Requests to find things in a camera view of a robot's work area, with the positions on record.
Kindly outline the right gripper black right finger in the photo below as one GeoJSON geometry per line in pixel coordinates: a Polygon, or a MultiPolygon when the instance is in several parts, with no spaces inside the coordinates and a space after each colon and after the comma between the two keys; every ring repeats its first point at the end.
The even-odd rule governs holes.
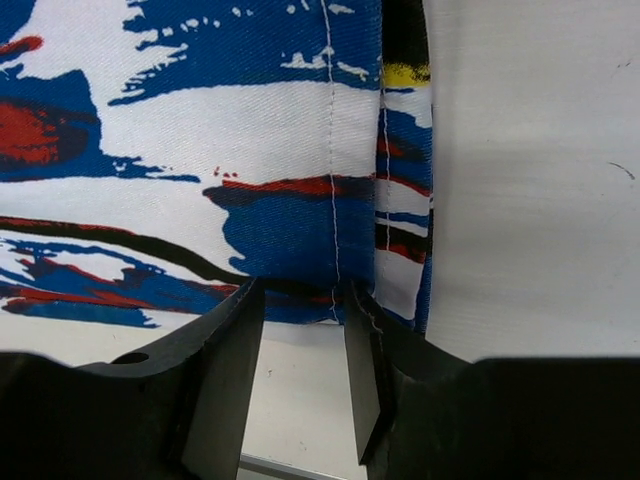
{"type": "Polygon", "coordinates": [[[345,290],[358,461],[371,479],[635,479],[639,362],[466,362],[345,290]]]}

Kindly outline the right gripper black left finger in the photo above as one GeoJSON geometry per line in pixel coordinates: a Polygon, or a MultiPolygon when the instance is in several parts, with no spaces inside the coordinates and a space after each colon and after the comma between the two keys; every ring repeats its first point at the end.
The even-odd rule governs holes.
{"type": "Polygon", "coordinates": [[[264,325],[251,281],[109,363],[1,355],[5,479],[232,479],[264,325]]]}

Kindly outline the blue white red patterned trousers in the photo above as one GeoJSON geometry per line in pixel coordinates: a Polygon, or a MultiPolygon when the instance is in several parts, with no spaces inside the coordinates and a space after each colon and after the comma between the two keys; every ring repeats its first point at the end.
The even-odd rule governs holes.
{"type": "Polygon", "coordinates": [[[1,310],[177,326],[260,278],[424,332],[432,107],[419,1],[5,1],[1,310]]]}

